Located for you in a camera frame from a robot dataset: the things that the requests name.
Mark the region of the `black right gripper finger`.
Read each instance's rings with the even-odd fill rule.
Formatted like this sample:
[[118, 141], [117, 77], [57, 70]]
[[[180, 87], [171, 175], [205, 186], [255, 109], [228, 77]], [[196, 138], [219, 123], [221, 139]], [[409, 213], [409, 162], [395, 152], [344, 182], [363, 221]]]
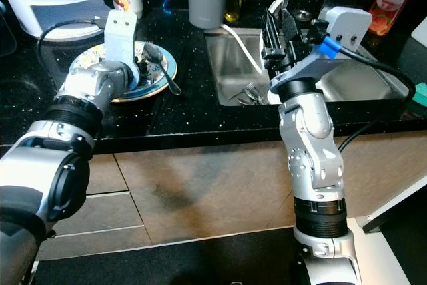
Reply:
[[266, 11], [266, 18], [264, 19], [264, 28], [262, 29], [262, 40], [264, 44], [263, 48], [272, 48], [272, 49], [280, 49], [281, 43], [280, 38], [280, 28], [278, 28], [278, 24], [274, 17], [274, 14]]
[[301, 31], [296, 23], [295, 17], [289, 11], [281, 11], [282, 34], [286, 42], [302, 42]]

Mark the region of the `metal spoon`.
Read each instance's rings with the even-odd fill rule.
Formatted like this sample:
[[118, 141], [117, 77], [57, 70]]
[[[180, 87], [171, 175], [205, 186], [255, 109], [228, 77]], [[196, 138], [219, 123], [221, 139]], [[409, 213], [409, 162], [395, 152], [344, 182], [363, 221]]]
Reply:
[[183, 93], [182, 89], [177, 86], [177, 83], [175, 83], [171, 75], [167, 73], [167, 69], [162, 66], [162, 60], [164, 59], [164, 56], [161, 50], [159, 50], [159, 48], [151, 42], [146, 42], [146, 44], [143, 45], [143, 55], [146, 58], [147, 69], [149, 70], [149, 73], [162, 74], [162, 77], [167, 80], [170, 91], [174, 95], [181, 95], [181, 93]]

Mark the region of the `white plate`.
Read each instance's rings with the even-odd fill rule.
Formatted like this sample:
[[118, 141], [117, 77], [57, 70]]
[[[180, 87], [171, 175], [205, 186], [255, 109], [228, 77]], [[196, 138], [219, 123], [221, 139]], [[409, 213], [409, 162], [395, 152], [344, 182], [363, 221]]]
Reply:
[[266, 104], [268, 105], [280, 105], [281, 104], [281, 99], [278, 95], [276, 95], [275, 93], [272, 93], [271, 90], [266, 90], [266, 96], [264, 101], [266, 102]]

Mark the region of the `metal fork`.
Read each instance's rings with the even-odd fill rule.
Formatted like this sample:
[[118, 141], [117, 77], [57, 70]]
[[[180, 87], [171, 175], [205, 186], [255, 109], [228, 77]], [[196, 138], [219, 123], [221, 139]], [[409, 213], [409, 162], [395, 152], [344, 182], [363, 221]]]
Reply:
[[229, 101], [236, 101], [240, 105], [265, 105], [268, 104], [266, 97], [260, 93], [254, 83], [248, 83], [243, 89], [229, 98]]

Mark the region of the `stainless steel sink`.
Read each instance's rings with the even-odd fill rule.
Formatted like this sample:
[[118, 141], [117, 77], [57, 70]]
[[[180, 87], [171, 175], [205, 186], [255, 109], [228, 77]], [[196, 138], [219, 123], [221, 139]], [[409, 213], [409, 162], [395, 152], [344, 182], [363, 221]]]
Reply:
[[[248, 83], [254, 83], [256, 89], [266, 96], [270, 81], [268, 75], [262, 75], [253, 68], [231, 34], [223, 29], [212, 29], [205, 33], [205, 41], [220, 104], [240, 105], [236, 101], [229, 101], [229, 98]], [[392, 75], [346, 57], [342, 60], [344, 62], [341, 65], [324, 75], [316, 84], [327, 102], [382, 101], [400, 99], [408, 93], [406, 86]]]

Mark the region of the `blue rimmed patterned plate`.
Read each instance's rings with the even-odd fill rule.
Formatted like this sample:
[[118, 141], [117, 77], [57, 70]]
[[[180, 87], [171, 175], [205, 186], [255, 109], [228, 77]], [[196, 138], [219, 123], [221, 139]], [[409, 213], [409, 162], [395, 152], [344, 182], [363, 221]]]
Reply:
[[[135, 55], [137, 59], [144, 58], [143, 55], [143, 45], [146, 44], [146, 41], [135, 41]], [[169, 53], [165, 48], [155, 45], [163, 53], [164, 59], [162, 60], [162, 66], [167, 69], [167, 73], [171, 75], [174, 81], [177, 81], [177, 61], [173, 58], [171, 53]], [[68, 71], [73, 71], [77, 68], [88, 68], [94, 65], [94, 63], [99, 63], [105, 57], [105, 45], [99, 44], [97, 46], [91, 47], [82, 54], [79, 54], [76, 59], [73, 60], [72, 65]], [[131, 101], [140, 101], [141, 99], [146, 99], [153, 97], [168, 89], [167, 80], [162, 77], [162, 74], [150, 73], [151, 84], [147, 87], [140, 87], [137, 85], [134, 90], [131, 90], [125, 95], [120, 96], [118, 99], [114, 99], [113, 103], [125, 103]]]

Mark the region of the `white board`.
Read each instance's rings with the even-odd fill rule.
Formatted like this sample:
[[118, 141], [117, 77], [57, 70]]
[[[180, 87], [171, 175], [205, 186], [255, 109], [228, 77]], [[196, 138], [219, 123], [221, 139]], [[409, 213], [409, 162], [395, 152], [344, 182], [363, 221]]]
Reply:
[[424, 20], [418, 24], [410, 37], [427, 48], [427, 17], [425, 17]]

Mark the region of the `brown cabinet front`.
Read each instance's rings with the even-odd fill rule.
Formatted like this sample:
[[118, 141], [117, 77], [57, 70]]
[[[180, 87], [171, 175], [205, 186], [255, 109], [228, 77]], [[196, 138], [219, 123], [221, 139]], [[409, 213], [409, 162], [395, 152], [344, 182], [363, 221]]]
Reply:
[[[286, 149], [278, 142], [101, 154], [88, 197], [37, 257], [58, 260], [290, 226]], [[344, 150], [350, 217], [364, 217], [427, 176], [427, 131], [378, 133]]]

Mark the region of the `teal green cloth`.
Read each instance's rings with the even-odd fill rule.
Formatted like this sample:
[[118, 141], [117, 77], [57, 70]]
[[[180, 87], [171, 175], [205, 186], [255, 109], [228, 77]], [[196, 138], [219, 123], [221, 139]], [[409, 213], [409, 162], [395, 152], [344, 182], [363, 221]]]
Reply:
[[416, 93], [414, 97], [412, 97], [412, 101], [415, 104], [427, 108], [427, 83], [422, 81], [422, 83], [416, 85]]

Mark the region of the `white appliance door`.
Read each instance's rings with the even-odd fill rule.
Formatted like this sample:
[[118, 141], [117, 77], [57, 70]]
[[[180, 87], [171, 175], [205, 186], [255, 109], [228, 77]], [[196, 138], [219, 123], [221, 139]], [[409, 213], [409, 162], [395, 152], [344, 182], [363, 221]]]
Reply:
[[427, 184], [382, 209], [377, 218], [348, 219], [363, 285], [427, 285]]

